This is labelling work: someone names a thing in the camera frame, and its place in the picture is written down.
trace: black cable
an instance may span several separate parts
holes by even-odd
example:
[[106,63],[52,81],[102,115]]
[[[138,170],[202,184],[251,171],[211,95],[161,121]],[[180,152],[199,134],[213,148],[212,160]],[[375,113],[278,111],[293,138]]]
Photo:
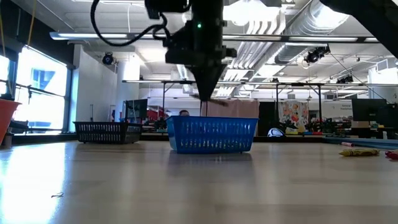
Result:
[[379,95],[378,93],[376,93],[372,88],[368,87],[364,82],[362,82],[360,79],[358,79],[354,73],[352,71],[349,71],[332,53],[330,53],[330,55],[346,70],[349,72],[350,75],[352,75],[354,78],[356,78],[362,85],[364,85],[366,88],[368,88],[368,90],[372,91],[374,94],[376,94],[377,96],[379,96],[380,98],[382,98],[383,100],[386,100],[386,102],[388,104],[390,104],[390,102],[388,102],[387,99],[383,98],[381,95]]
[[188,12],[188,11],[189,11],[189,9],[190,9],[191,6],[192,6],[192,1],[193,1],[193,0],[189,1],[188,5],[183,9],[182,12]]
[[98,29],[96,21],[95,21],[95,11],[96,11],[96,8],[98,6],[98,3],[100,3],[100,0],[93,0],[93,3],[91,5],[91,10],[90,10],[91,24],[93,25],[94,31],[98,35],[98,37],[103,42],[107,43],[110,46],[113,46],[113,47],[124,47],[124,46],[130,45],[130,44],[134,43],[135,41],[139,40],[141,37],[143,37],[145,34],[147,34],[152,29],[155,30],[155,32],[153,33],[154,37],[156,36],[155,35],[156,32],[161,30],[161,29],[164,29],[164,31],[166,33],[166,38],[168,38],[170,36],[170,32],[166,28],[167,19],[162,13],[160,13],[160,16],[163,18],[163,23],[162,24],[155,24],[155,25],[149,26],[148,28],[144,29],[144,31],[142,31],[139,35],[137,35],[136,37],[134,37],[133,39],[131,39],[131,40],[127,41],[127,42],[124,42],[124,43],[121,43],[121,44],[110,42],[110,41],[108,41],[106,38],[104,38],[101,35],[101,32]]

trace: small debris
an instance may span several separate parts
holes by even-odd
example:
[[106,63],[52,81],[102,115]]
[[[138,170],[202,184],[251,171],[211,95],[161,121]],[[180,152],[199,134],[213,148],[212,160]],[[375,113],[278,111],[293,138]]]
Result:
[[56,198],[63,197],[63,192],[60,192],[60,193],[58,193],[56,195],[51,196],[51,198],[54,198],[54,197],[56,197]]

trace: window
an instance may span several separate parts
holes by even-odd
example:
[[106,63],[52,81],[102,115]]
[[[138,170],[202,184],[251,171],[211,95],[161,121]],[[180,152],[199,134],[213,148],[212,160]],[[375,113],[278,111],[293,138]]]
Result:
[[6,57],[0,56],[0,94],[7,92],[7,79],[10,60]]
[[66,65],[24,47],[19,54],[17,84],[65,96],[67,72]]
[[14,115],[31,128],[62,129],[67,87],[66,65],[24,47],[19,54]]

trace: monitor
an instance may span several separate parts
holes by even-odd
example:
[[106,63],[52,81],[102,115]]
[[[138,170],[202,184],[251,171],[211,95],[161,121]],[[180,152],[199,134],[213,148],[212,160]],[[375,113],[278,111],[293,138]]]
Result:
[[385,99],[352,99],[354,121],[376,121],[379,108],[387,105]]
[[127,118],[147,118],[148,99],[127,101]]

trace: black wire basket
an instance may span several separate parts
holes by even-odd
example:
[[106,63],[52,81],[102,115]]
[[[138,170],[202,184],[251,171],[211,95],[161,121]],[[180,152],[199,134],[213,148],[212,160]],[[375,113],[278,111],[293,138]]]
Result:
[[129,144],[138,142],[141,124],[115,122],[74,122],[80,142],[100,144]]

